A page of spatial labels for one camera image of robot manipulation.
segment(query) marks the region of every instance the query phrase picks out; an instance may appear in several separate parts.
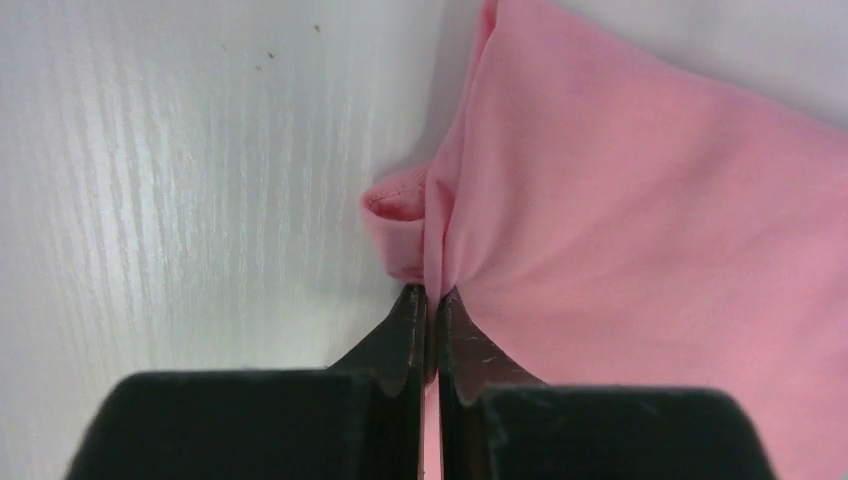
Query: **wood grain surface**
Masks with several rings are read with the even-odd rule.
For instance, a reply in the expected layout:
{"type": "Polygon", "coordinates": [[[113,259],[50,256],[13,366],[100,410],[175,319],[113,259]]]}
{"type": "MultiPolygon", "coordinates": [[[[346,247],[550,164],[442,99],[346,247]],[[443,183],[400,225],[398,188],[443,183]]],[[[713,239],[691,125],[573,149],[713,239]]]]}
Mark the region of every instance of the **wood grain surface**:
{"type": "MultiPolygon", "coordinates": [[[[559,3],[848,124],[841,0],[559,3]]],[[[60,478],[128,373],[320,367],[381,320],[357,200],[435,152],[478,5],[0,2],[0,478],[60,478]]]]}

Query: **pink towel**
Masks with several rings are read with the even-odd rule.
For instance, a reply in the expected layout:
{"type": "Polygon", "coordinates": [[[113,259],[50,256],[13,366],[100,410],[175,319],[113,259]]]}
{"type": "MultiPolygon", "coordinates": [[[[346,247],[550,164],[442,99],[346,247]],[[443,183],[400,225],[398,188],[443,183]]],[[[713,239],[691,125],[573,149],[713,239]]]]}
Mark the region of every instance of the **pink towel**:
{"type": "Polygon", "coordinates": [[[362,207],[392,276],[543,380],[719,388],[781,478],[848,473],[845,132],[488,0],[438,155],[362,207]]]}

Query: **pink cloth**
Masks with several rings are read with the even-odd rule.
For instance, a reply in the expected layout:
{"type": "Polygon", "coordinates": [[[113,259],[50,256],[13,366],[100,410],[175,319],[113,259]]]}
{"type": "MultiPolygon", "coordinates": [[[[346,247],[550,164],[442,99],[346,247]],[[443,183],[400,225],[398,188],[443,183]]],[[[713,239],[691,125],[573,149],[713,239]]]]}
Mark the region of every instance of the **pink cloth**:
{"type": "Polygon", "coordinates": [[[436,158],[363,196],[388,272],[547,382],[720,388],[781,478],[848,473],[848,135],[542,0],[477,35],[436,158]]]}

